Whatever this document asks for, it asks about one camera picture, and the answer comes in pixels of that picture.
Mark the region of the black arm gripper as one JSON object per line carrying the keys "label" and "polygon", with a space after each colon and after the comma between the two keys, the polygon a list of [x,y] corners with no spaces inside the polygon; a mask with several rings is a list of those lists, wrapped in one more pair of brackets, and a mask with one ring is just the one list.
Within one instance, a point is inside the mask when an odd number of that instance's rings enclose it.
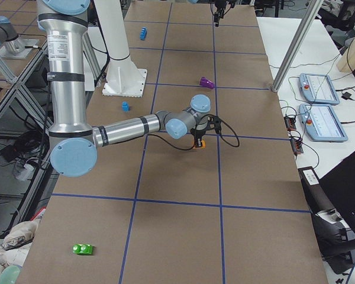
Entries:
{"label": "black arm gripper", "polygon": [[201,121],[193,127],[193,137],[195,139],[195,148],[203,148],[202,137],[208,130],[208,117],[204,117]]}

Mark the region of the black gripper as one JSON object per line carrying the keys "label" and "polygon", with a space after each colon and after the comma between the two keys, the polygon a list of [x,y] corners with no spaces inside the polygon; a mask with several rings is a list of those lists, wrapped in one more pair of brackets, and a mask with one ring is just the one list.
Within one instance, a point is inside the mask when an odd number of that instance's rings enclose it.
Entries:
{"label": "black gripper", "polygon": [[220,15],[214,13],[214,24],[219,24],[220,18],[224,18],[227,0],[215,0],[214,5],[217,9],[216,12],[220,12]]}

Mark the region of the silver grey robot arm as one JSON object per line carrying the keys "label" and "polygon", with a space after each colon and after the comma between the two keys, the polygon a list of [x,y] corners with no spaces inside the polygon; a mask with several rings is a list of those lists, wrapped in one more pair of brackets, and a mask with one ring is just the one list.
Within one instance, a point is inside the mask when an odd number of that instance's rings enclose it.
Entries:
{"label": "silver grey robot arm", "polygon": [[[208,130],[221,131],[221,119],[210,113],[211,101],[195,95],[179,113],[159,111],[110,125],[93,127],[86,120],[83,38],[88,30],[89,1],[38,1],[38,24],[47,34],[54,123],[49,129],[50,161],[61,175],[79,177],[97,161],[98,147],[119,144],[165,130],[174,139],[187,133],[200,146]],[[118,1],[94,1],[109,66],[104,95],[141,97],[147,71],[131,60]]]}

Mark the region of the third robot arm on frame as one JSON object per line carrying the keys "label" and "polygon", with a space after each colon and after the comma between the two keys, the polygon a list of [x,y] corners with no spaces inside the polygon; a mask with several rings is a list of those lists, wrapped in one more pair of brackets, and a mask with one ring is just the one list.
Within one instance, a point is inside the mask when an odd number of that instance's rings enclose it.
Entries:
{"label": "third robot arm on frame", "polygon": [[5,16],[0,16],[0,56],[5,59],[25,59],[38,39],[22,38]]}

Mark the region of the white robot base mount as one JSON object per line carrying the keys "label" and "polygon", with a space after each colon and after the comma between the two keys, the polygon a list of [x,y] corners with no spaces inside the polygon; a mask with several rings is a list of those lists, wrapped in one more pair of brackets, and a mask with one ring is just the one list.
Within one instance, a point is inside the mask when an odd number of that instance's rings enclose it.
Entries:
{"label": "white robot base mount", "polygon": [[120,1],[95,1],[94,6],[109,55],[106,96],[143,96],[147,70],[139,69],[131,59]]}

